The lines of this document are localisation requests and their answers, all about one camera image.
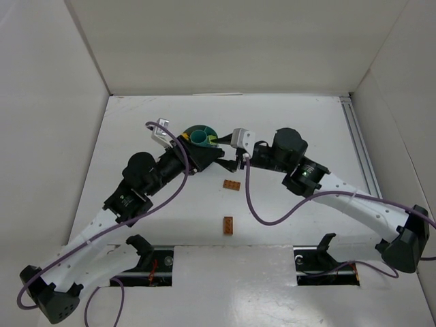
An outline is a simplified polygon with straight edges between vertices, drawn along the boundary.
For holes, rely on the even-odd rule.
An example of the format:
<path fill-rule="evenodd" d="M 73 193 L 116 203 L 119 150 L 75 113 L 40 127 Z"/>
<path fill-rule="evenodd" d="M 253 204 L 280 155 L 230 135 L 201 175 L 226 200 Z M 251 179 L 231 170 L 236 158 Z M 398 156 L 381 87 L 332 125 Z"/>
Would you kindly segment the light green lego slope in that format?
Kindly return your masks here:
<path fill-rule="evenodd" d="M 208 135 L 208 143 L 209 144 L 215 144 L 217 137 L 214 135 Z"/>

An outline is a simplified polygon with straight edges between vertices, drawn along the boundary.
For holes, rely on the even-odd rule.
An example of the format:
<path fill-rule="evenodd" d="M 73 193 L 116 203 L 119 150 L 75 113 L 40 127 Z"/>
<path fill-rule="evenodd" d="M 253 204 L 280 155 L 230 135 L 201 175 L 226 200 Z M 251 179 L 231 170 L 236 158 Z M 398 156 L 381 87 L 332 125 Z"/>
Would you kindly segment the teal divided round container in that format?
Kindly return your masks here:
<path fill-rule="evenodd" d="M 207 125 L 193 125 L 188 127 L 182 134 L 189 136 L 189 141 L 193 145 L 204 148 L 216 148 L 218 144 L 209 144 L 208 135 L 214 135 L 218 138 L 217 132 Z"/>

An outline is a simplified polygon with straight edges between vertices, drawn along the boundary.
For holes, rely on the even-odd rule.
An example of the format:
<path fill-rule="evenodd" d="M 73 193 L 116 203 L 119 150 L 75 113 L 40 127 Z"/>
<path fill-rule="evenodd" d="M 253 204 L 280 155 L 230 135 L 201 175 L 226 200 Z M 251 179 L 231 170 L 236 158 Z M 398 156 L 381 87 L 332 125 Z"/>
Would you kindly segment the brown lego plate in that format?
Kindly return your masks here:
<path fill-rule="evenodd" d="M 228 179 L 225 179 L 223 181 L 223 188 L 224 189 L 239 191 L 240 186 L 241 186 L 241 182 L 238 182 L 238 181 L 233 181 L 233 180 L 228 180 Z"/>

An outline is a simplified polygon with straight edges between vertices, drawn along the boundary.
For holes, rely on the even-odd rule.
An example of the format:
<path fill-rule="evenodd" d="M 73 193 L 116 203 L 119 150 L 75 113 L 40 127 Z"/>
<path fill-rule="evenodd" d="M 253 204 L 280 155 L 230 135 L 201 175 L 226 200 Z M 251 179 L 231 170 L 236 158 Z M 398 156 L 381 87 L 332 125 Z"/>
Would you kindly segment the brown printed lego tile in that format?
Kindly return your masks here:
<path fill-rule="evenodd" d="M 234 233 L 234 220 L 233 217 L 223 218 L 223 234 L 225 236 L 232 236 Z"/>

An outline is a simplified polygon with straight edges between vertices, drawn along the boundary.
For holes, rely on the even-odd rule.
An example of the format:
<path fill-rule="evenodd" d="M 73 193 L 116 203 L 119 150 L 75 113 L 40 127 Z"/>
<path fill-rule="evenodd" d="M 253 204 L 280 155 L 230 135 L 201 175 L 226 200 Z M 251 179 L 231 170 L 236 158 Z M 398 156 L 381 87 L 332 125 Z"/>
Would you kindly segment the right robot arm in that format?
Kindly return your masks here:
<path fill-rule="evenodd" d="M 254 209 L 250 194 L 251 169 L 282 172 L 283 185 L 294 195 L 301 196 L 304 203 L 314 201 L 336 209 L 376 232 L 381 241 L 375 248 L 390 267 L 414 273 L 422 261 L 430 228 L 435 225 L 428 211 L 418 205 L 408 207 L 375 198 L 341 180 L 327 167 L 306 157 L 308 144 L 295 129 L 278 129 L 272 144 L 256 141 L 255 134 L 243 128 L 222 138 L 210 136 L 208 141 L 236 149 L 236 159 L 223 161 L 221 165 L 233 172 L 245 171 L 249 210 Z"/>

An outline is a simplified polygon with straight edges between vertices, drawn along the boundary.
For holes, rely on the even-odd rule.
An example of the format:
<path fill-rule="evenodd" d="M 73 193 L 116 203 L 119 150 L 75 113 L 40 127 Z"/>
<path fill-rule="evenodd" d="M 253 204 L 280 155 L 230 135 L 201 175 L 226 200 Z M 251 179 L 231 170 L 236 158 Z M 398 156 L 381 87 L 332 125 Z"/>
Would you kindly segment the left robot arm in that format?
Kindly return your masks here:
<path fill-rule="evenodd" d="M 194 145 L 179 136 L 159 159 L 147 152 L 134 154 L 123 179 L 89 225 L 45 267 L 26 266 L 20 273 L 24 292 L 51 324 L 67 319 L 87 290 L 100 287 L 119 273 L 146 268 L 154 247 L 141 235 L 128 236 L 120 247 L 104 254 L 111 238 L 154 213 L 151 196 L 178 175 L 201 172 L 224 152 L 217 146 Z"/>

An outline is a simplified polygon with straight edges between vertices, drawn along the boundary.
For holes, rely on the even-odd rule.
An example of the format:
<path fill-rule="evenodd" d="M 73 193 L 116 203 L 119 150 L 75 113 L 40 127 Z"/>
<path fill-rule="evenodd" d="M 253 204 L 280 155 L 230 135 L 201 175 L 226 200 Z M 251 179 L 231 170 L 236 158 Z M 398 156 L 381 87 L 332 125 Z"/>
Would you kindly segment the aluminium rail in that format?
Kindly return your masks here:
<path fill-rule="evenodd" d="M 339 98 L 339 101 L 343 109 L 367 191 L 373 197 L 382 198 L 382 193 L 377 182 L 371 159 L 369 157 L 369 152 L 360 130 L 352 99 L 350 96 L 342 96 Z"/>

